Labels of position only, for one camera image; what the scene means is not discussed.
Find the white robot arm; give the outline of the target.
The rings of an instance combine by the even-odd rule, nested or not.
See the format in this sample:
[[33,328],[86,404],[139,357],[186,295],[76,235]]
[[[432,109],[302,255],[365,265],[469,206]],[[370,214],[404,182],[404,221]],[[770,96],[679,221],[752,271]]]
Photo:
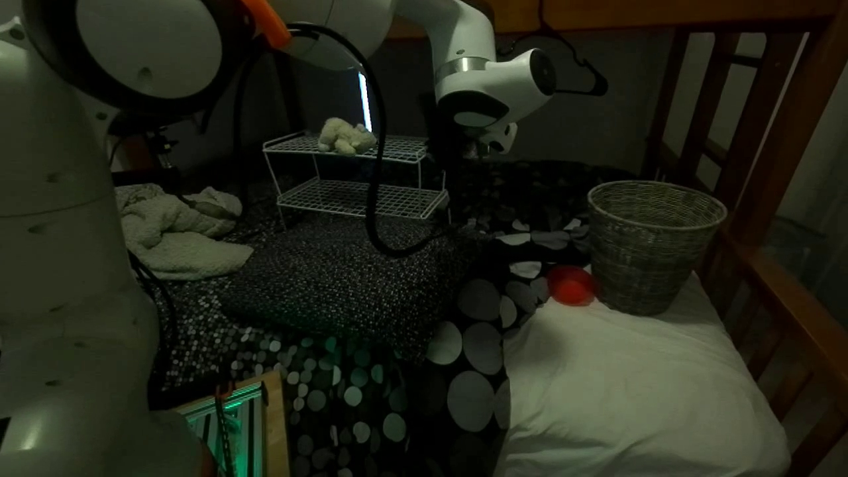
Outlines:
[[554,92],[550,59],[496,54],[467,0],[20,0],[0,54],[0,477],[211,477],[147,408],[158,319],[131,275],[100,136],[187,117],[251,49],[362,67],[398,19],[432,49],[434,106],[501,136]]

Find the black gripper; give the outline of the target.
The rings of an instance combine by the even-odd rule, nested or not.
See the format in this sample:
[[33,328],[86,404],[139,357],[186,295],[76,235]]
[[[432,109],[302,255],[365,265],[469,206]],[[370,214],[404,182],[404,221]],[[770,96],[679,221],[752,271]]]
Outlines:
[[459,112],[447,117],[449,159],[505,157],[517,141],[517,125],[488,113]]

